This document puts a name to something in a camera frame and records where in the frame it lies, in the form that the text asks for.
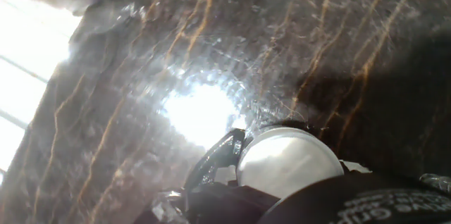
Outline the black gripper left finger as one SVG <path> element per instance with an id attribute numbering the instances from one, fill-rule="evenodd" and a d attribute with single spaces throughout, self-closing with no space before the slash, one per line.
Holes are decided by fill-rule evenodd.
<path id="1" fill-rule="evenodd" d="M 200 185 L 187 193 L 184 216 L 193 224 L 256 224 L 278 201 L 248 186 Z"/>

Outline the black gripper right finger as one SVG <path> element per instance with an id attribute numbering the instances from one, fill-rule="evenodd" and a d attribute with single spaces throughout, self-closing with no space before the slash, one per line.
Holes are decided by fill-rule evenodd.
<path id="1" fill-rule="evenodd" d="M 450 195 L 421 181 L 378 173 L 341 175 L 280 200 L 267 224 L 434 224 L 450 222 Z"/>

